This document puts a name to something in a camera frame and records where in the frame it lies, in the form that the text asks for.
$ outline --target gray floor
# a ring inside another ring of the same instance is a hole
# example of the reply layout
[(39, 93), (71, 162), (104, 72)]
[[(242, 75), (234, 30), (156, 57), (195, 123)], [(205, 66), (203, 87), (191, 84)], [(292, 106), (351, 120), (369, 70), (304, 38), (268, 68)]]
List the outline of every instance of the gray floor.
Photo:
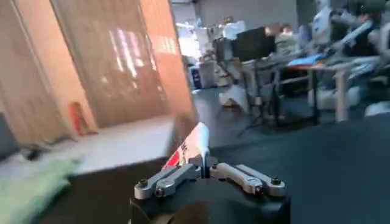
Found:
[[(199, 113), (200, 121), (206, 123), (210, 129), (210, 147), (234, 144), (240, 141), (250, 141), (254, 139), (267, 138), (289, 131), (296, 131), (303, 128), (312, 127), (311, 124), (293, 126), (284, 129), (268, 128), (259, 126), (246, 131), (242, 137), (237, 137), (241, 130), (245, 129), (254, 117), (245, 115), (237, 109), (222, 109), (219, 103), (219, 93), (226, 91), (225, 88), (202, 89), (193, 92), (194, 102)], [(312, 109), (308, 106), (307, 95), (284, 98), (282, 100), (283, 114), (295, 114), (299, 117), (312, 115)], [(350, 110), (352, 120), (361, 119), (364, 109), (353, 108)], [(335, 112), (321, 111), (321, 125), (334, 125)]]

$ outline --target black surface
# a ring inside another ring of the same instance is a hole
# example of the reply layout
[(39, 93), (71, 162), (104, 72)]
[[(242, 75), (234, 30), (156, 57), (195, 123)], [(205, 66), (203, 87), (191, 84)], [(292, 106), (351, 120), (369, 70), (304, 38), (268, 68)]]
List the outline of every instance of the black surface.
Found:
[[(390, 115), (382, 115), (218, 147), (211, 155), (283, 179), (292, 223), (388, 223), (389, 128)], [(37, 223), (127, 223), (134, 184), (162, 165), (163, 159), (75, 177)]]
[(14, 137), (2, 113), (0, 113), (0, 161), (19, 150), (19, 142)]

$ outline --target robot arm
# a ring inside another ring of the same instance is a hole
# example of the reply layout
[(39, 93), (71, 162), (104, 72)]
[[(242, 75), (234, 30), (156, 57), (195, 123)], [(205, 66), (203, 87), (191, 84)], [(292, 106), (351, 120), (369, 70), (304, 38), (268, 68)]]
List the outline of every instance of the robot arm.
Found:
[(348, 44), (352, 44), (356, 37), (361, 35), (362, 33), (365, 33), (367, 30), (371, 29), (373, 26), (372, 21), (366, 21), (362, 25), (359, 26), (359, 28), (355, 29), (353, 32), (350, 34), (346, 35), (342, 40), (338, 41), (337, 43), (332, 45), (332, 49), (336, 51), (341, 51), (344, 49), (344, 47)]
[(352, 28), (356, 28), (362, 25), (362, 22), (357, 17), (347, 11), (335, 13), (331, 16), (331, 20), (334, 23), (344, 24)]

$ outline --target bolt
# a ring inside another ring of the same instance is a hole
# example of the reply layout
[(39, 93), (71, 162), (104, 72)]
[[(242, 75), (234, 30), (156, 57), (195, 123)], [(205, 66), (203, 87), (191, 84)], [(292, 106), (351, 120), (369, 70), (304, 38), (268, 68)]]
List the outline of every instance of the bolt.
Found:
[(138, 182), (138, 184), (136, 186), (139, 187), (139, 188), (146, 187), (147, 186), (147, 180), (142, 179), (141, 181)]
[(271, 184), (273, 185), (280, 185), (282, 183), (281, 180), (279, 180), (277, 177), (274, 177), (271, 179)]
[(162, 196), (164, 196), (164, 189), (162, 189), (162, 188), (157, 188), (155, 194), (156, 194), (156, 196), (159, 197), (159, 198), (162, 197)]
[(261, 186), (256, 186), (255, 187), (255, 194), (260, 195), (261, 193), (263, 193), (263, 189), (261, 188)]

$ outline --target white object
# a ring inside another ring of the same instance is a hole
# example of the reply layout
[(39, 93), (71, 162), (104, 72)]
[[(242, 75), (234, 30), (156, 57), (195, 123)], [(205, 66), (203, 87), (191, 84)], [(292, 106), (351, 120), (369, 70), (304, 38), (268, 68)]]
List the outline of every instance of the white object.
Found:
[(313, 41), (316, 44), (328, 44), (331, 35), (331, 8), (327, 1), (319, 1), (321, 8), (313, 20)]
[(235, 23), (229, 23), (224, 26), (222, 31), (224, 37), (230, 40), (237, 39), (237, 34), (246, 31), (246, 26), (244, 21), (237, 21)]
[(215, 63), (213, 61), (207, 61), (198, 63), (200, 82), (202, 88), (210, 88), (216, 85), (215, 80)]
[(204, 123), (199, 122), (180, 147), (173, 153), (164, 168), (166, 166), (182, 166), (183, 164), (188, 163), (189, 159), (195, 158), (198, 155), (202, 157), (204, 164), (205, 157), (209, 154), (209, 139), (209, 129)]
[(249, 114), (249, 105), (246, 97), (246, 91), (244, 88), (241, 88), (237, 85), (232, 85), (232, 87), (224, 94), (220, 95), (220, 102), (222, 105), (230, 106), (231, 100), (237, 103), (245, 113)]
[[(348, 90), (347, 94), (347, 108), (354, 107), (360, 102), (360, 88), (352, 87)], [(317, 107), (319, 110), (335, 110), (337, 108), (337, 90), (317, 90)], [(314, 107), (314, 95), (313, 90), (309, 92), (308, 96), (309, 105)]]
[(366, 117), (390, 113), (390, 102), (375, 103), (366, 108)]

